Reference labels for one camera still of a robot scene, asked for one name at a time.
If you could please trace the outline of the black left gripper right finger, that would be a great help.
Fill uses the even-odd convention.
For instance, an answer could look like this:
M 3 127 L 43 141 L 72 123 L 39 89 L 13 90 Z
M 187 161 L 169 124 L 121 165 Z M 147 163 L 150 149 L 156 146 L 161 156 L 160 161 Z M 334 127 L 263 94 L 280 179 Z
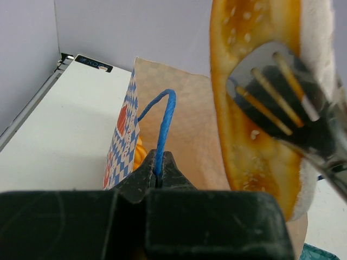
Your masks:
M 165 152 L 145 197 L 148 259 L 294 259 L 282 211 L 267 192 L 195 189 Z

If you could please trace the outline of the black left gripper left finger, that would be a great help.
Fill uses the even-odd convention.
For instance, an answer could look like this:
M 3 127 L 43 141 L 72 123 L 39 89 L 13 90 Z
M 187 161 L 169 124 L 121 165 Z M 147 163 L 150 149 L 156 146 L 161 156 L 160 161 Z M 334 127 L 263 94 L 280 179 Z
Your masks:
M 145 259 L 139 205 L 155 152 L 123 188 L 1 193 L 1 259 Z

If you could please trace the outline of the twisted ring bread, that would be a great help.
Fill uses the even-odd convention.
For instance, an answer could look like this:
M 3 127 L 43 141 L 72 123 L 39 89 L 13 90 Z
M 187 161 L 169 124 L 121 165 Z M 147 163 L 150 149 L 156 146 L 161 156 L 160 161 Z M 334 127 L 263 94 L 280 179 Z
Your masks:
M 138 141 L 136 144 L 135 152 L 134 152 L 134 164 L 133 170 L 135 171 L 144 161 L 147 156 L 147 151 L 143 146 L 143 142 L 141 137 L 138 137 Z

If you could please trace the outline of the cream sandwich bread slice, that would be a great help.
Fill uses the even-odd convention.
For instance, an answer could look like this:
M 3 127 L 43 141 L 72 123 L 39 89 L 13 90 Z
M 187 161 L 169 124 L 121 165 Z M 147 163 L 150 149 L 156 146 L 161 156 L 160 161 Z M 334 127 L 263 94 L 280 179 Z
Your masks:
M 263 191 L 287 221 L 304 215 L 317 170 L 281 142 L 325 145 L 310 126 L 312 106 L 336 86 L 331 1 L 213 1 L 211 84 L 220 145 L 232 190 Z

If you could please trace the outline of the blue checkered paper bag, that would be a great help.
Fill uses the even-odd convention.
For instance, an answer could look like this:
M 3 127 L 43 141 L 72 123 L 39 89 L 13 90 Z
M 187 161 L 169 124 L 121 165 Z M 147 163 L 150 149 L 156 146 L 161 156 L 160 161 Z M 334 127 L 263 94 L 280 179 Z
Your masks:
M 301 158 L 271 139 L 238 108 L 232 135 L 236 179 L 224 170 L 210 79 L 203 75 L 136 58 L 107 154 L 103 188 L 108 190 L 132 171 L 138 137 L 154 149 L 163 117 L 163 102 L 142 115 L 160 92 L 172 89 L 176 107 L 166 141 L 179 169 L 199 189 L 267 191 L 280 204 L 299 258 L 307 231 L 307 209 L 300 191 Z

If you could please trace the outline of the metal tongs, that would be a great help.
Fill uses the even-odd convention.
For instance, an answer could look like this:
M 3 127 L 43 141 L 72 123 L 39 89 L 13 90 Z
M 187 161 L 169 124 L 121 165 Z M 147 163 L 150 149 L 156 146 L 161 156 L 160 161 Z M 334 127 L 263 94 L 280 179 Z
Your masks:
M 346 197 L 346 113 L 294 52 L 276 41 L 255 48 L 230 73 L 226 91 L 257 126 L 302 154 Z

